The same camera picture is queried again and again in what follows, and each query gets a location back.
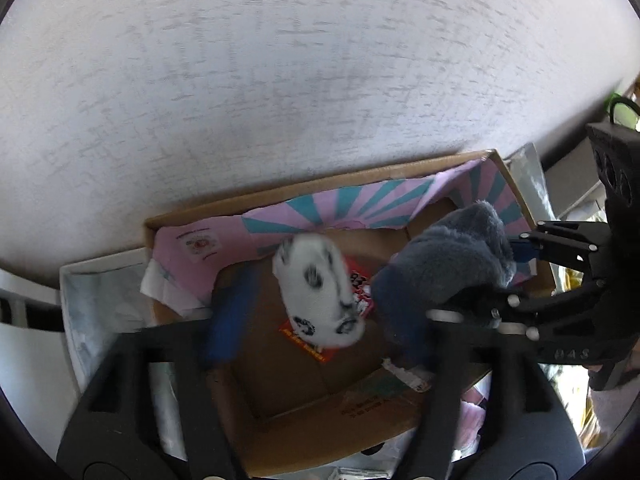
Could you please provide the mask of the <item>red snack packet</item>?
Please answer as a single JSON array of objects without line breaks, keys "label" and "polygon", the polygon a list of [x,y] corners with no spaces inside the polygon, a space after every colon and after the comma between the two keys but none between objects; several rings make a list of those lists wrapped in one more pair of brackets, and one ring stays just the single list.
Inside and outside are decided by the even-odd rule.
[{"label": "red snack packet", "polygon": [[[366,268],[361,262],[358,262],[355,257],[345,256],[344,259],[349,279],[352,283],[352,298],[354,298],[356,311],[360,318],[366,318],[374,308],[370,289],[372,271]],[[292,342],[294,346],[303,350],[303,352],[306,352],[320,363],[331,361],[337,352],[340,351],[339,348],[317,347],[304,341],[295,333],[290,321],[285,321],[280,325],[279,333],[289,342]]]}]

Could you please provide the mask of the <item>grey blue plush cloth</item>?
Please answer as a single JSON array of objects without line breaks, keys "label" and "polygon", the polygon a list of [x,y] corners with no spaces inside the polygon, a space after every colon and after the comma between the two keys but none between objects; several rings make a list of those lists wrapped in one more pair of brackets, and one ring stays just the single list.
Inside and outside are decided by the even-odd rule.
[{"label": "grey blue plush cloth", "polygon": [[504,224],[484,200],[426,228],[372,278],[376,319],[392,362],[414,367],[428,358],[427,310],[468,287],[506,287],[515,272]]}]

